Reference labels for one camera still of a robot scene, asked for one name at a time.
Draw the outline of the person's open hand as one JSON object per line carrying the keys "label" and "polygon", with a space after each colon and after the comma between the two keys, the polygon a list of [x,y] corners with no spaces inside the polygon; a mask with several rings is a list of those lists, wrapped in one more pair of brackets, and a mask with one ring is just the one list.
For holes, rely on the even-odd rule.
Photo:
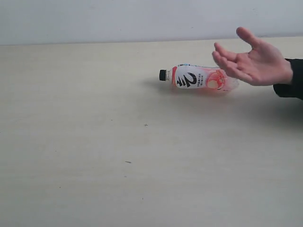
{"label": "person's open hand", "polygon": [[250,52],[230,52],[219,43],[214,43],[213,59],[227,76],[252,86],[291,82],[291,65],[276,47],[256,37],[246,28],[238,27],[236,33],[251,46]]}

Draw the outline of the black sleeved forearm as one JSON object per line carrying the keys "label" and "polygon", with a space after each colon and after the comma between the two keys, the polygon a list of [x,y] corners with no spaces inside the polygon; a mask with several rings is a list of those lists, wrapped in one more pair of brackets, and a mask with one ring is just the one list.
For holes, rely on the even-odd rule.
{"label": "black sleeved forearm", "polygon": [[279,97],[303,99],[303,60],[286,59],[292,69],[292,79],[289,84],[274,84],[274,92]]}

